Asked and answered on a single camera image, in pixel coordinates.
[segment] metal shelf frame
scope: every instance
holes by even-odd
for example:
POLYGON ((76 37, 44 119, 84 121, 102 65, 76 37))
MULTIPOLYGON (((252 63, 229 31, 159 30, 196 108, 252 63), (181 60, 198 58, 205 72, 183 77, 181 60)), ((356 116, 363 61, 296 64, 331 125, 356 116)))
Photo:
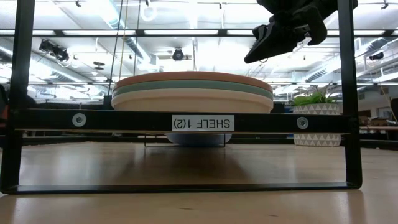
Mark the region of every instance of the metal shelf frame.
POLYGON ((133 192, 230 192, 258 190, 358 189, 362 186, 357 84, 354 59, 352 0, 338 0, 340 22, 343 115, 223 114, 235 118, 234 134, 257 133, 342 133, 345 135, 346 181, 296 184, 228 185, 19 185, 23 130, 113 131, 139 133, 172 132, 172 116, 190 113, 155 113, 93 110, 35 110, 26 108, 29 64, 32 48, 35 0, 17 0, 14 54, 12 58, 9 119, 2 155, 0 191, 4 194, 80 194, 133 192), (85 125, 73 119, 83 114, 85 125), (302 120, 307 127, 300 128, 302 120))

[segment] wooden surface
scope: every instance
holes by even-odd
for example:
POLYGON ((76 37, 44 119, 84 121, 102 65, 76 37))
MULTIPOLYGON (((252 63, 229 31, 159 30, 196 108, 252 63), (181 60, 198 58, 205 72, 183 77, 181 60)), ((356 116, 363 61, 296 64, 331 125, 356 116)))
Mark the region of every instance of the wooden surface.
MULTIPOLYGON (((398 152, 363 149, 361 190, 4 195, 0 223, 396 223, 398 152)), ((142 144, 25 147, 21 184, 228 184, 345 179, 343 148, 142 144)))

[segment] black cable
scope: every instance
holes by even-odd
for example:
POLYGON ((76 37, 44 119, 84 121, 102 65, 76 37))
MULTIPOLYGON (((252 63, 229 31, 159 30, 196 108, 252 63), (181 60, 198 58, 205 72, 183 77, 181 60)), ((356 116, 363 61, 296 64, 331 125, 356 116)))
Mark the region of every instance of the black cable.
MULTIPOLYGON (((123 0, 121 1, 120 5, 120 12, 119 12, 119 22, 118 22, 118 32, 119 34, 120 31, 120 22, 122 20, 122 9, 123 9, 123 0)), ((113 50, 113 59, 112 59, 112 67, 111 67, 111 78, 109 79, 109 88, 108 88, 108 95, 111 93, 111 85, 112 85, 112 78, 113 78, 113 66, 114 66, 114 59, 116 57, 116 47, 118 46, 118 38, 116 38, 116 41, 114 43, 114 50, 113 50)))
POLYGON ((48 54, 48 52, 45 53, 36 63, 39 63, 47 54, 48 54))

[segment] security camera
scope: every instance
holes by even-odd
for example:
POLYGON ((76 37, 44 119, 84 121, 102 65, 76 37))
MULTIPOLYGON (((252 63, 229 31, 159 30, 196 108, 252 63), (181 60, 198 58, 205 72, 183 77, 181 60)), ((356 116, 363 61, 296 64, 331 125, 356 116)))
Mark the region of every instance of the security camera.
POLYGON ((381 60, 381 59, 383 59, 383 58, 384 58, 384 53, 383 53, 383 52, 380 52, 380 53, 378 53, 378 54, 369 56, 369 59, 370 59, 370 60, 381 60))
POLYGON ((173 54, 173 60, 175 61, 181 61, 184 59, 184 53, 182 52, 182 49, 175 49, 174 54, 173 54))
POLYGON ((60 62, 67 62, 69 60, 68 49, 53 44, 49 40, 42 40, 39 50, 46 54, 50 54, 60 62))

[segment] green plate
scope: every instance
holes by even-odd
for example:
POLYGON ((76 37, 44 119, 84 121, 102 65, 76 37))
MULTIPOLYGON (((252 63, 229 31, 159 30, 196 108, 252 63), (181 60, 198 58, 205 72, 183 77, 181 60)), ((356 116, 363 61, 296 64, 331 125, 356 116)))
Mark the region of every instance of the green plate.
POLYGON ((231 90, 241 91, 245 93, 252 93, 261 96, 265 96, 270 99, 274 99, 273 94, 263 88, 259 88, 252 85, 233 83, 233 82, 222 82, 212 80, 170 80, 170 81, 153 81, 137 83, 120 87, 113 91, 113 97, 123 93, 129 93, 132 91, 142 90, 160 90, 160 89, 171 89, 171 88, 203 88, 213 90, 231 90))

